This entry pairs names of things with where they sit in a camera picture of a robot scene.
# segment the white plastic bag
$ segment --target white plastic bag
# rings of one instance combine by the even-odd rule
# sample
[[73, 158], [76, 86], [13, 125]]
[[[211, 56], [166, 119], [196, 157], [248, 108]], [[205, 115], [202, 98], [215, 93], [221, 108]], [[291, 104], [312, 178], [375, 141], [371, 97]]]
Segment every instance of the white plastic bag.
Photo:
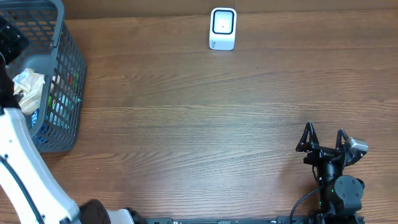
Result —
[[12, 81], [14, 81], [14, 95], [20, 92], [24, 95], [19, 102], [22, 112], [26, 115], [32, 114], [40, 106], [45, 83], [44, 75], [27, 68]]

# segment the basket handle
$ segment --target basket handle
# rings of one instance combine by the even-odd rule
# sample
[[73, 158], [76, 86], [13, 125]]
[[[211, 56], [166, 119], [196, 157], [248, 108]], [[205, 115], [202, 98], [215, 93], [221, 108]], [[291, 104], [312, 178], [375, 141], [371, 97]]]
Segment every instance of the basket handle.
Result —
[[50, 46], [52, 48], [57, 48], [58, 44], [60, 43], [61, 31], [62, 31], [63, 21], [65, 18], [65, 8], [61, 0], [50, 0], [50, 1], [55, 5], [55, 7], [57, 7], [58, 11], [57, 23], [55, 24], [54, 35], [52, 37]]

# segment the basket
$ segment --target basket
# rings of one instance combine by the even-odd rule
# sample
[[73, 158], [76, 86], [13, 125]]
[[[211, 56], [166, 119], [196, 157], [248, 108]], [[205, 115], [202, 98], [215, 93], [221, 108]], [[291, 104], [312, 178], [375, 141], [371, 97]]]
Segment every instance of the basket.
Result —
[[29, 46], [12, 61], [11, 78], [32, 68], [45, 75], [40, 108], [26, 116], [40, 152], [71, 150], [77, 139], [86, 62], [64, 23], [60, 0], [0, 0], [0, 16], [19, 29]]

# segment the wooden table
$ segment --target wooden table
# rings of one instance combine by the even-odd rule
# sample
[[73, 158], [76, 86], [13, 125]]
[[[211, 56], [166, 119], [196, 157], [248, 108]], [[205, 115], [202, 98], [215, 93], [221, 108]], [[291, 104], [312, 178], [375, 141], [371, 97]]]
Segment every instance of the wooden table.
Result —
[[[288, 215], [316, 186], [295, 152], [313, 121], [321, 145], [367, 140], [345, 169], [366, 183], [359, 214], [397, 223], [398, 10], [239, 14], [232, 52], [209, 50], [209, 20], [67, 22], [88, 64], [80, 133], [43, 155], [66, 192], [146, 217]], [[4, 194], [0, 212], [18, 221]]]

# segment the wall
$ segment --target wall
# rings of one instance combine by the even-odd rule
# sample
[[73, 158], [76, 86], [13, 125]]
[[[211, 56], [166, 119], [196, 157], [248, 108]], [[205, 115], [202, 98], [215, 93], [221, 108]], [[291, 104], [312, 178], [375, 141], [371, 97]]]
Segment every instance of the wall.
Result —
[[221, 6], [233, 7], [238, 13], [398, 7], [398, 0], [63, 0], [63, 2], [67, 19], [209, 14], [213, 8]]

